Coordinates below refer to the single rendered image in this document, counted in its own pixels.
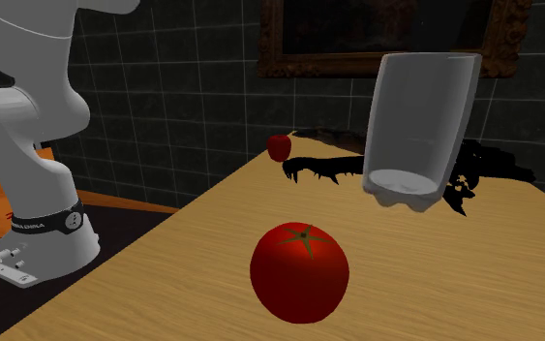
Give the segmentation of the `small red apple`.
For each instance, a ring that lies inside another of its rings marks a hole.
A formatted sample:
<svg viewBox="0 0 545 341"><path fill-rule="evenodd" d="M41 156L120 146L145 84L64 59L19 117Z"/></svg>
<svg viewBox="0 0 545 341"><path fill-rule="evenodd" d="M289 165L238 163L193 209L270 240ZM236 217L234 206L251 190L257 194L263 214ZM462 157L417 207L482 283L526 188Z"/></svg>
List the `small red apple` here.
<svg viewBox="0 0 545 341"><path fill-rule="evenodd" d="M266 142L266 149L273 161L282 163L290 155L291 140L287 135L271 136Z"/></svg>

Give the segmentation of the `clear drinking glass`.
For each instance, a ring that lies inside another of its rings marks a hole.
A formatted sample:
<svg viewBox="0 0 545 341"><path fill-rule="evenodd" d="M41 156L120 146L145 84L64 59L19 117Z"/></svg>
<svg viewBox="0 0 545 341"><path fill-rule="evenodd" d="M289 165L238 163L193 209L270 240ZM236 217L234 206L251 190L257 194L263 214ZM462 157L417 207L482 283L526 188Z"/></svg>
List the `clear drinking glass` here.
<svg viewBox="0 0 545 341"><path fill-rule="evenodd" d="M378 204L423 212L444 193L464 133L482 56L401 52L382 57L372 98L362 188Z"/></svg>

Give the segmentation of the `red tomato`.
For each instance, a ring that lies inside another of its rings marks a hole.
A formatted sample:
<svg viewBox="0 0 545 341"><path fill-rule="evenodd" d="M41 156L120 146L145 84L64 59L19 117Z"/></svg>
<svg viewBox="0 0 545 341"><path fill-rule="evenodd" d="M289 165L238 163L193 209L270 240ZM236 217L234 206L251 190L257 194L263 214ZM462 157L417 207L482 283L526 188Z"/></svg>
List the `red tomato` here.
<svg viewBox="0 0 545 341"><path fill-rule="evenodd" d="M348 287L348 259L327 232L288 222L266 232L250 261L250 280L260 303L293 324L325 319L339 306Z"/></svg>

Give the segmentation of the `dark robot stand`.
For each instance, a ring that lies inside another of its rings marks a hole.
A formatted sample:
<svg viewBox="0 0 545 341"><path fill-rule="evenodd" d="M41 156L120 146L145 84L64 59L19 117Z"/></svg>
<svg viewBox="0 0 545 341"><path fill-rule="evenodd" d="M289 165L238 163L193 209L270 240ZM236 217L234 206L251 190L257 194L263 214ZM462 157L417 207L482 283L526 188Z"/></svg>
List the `dark robot stand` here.
<svg viewBox="0 0 545 341"><path fill-rule="evenodd" d="M86 267L67 276L21 289L0 279L0 334L65 291L73 283L148 233L170 215L162 212L86 205L101 252Z"/></svg>

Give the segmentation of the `dark picture in ornate frame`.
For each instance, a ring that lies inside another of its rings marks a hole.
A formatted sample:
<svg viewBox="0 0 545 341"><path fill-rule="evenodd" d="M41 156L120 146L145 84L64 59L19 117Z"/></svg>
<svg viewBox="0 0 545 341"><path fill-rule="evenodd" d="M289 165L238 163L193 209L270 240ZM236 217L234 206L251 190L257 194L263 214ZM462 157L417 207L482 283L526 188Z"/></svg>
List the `dark picture in ornate frame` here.
<svg viewBox="0 0 545 341"><path fill-rule="evenodd" d="M532 0L261 0L261 78L373 78L383 55L467 52L510 78Z"/></svg>

